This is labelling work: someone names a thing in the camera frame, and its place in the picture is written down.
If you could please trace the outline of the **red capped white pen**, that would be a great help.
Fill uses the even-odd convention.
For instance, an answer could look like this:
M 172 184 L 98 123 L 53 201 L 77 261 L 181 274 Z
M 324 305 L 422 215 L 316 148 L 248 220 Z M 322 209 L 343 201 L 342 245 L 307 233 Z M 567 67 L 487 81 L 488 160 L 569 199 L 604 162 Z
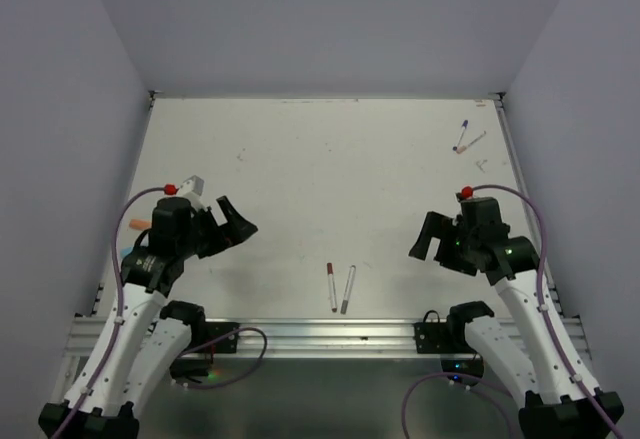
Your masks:
M 328 262 L 326 264 L 327 270 L 327 281 L 328 281 L 328 293 L 329 293 L 329 302 L 330 308 L 333 313 L 337 313 L 337 294 L 336 294 L 336 285 L 335 285 L 335 277 L 334 277 L 334 269 L 333 264 Z

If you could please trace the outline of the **blue capped white pen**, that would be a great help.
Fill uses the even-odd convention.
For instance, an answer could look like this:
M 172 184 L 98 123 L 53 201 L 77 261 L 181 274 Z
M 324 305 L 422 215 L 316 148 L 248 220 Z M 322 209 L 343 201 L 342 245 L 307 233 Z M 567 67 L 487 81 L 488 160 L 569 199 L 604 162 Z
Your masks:
M 462 145 L 462 140 L 463 140 L 464 135 L 465 135 L 465 133 L 466 133 L 466 130 L 467 130 L 467 128 L 468 128 L 468 123 L 469 123 L 469 121 L 468 121 L 467 119 L 465 119 L 465 120 L 462 122 L 462 124 L 461 124 L 460 133 L 459 133 L 459 135 L 458 135 L 457 141 L 456 141 L 456 143 L 454 144 L 454 146 L 452 147 L 452 150 L 453 150 L 454 152 L 457 152 L 457 151 L 458 151 L 458 149 L 459 149 L 459 148 L 461 147 L 461 145 Z

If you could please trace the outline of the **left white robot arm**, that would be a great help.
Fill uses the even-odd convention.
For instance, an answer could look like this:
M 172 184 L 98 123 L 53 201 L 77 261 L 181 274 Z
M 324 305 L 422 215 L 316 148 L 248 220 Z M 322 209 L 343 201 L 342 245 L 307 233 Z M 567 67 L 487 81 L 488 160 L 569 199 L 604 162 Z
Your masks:
M 237 246 L 257 227 L 218 198 L 218 224 L 191 193 L 166 187 L 151 225 L 115 266 L 116 293 L 84 369 L 59 403 L 47 403 L 38 423 L 49 438 L 134 438 L 150 394 L 176 359 L 213 355 L 244 327 L 212 331 L 201 306 L 169 298 L 192 257 L 208 258 Z

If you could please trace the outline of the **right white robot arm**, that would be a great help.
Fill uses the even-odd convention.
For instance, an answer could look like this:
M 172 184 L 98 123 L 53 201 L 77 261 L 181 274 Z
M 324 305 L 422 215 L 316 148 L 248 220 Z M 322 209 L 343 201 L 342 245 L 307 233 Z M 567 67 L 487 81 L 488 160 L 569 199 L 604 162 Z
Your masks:
M 516 345 L 482 301 L 453 306 L 445 338 L 457 351 L 481 356 L 518 407 L 526 438 L 605 438 L 624 413 L 615 392 L 604 391 L 567 332 L 532 242 L 514 237 L 491 197 L 461 198 L 460 213 L 427 213 L 410 256 L 423 260 L 432 240 L 435 261 L 474 276 L 482 273 L 507 307 L 519 333 Z

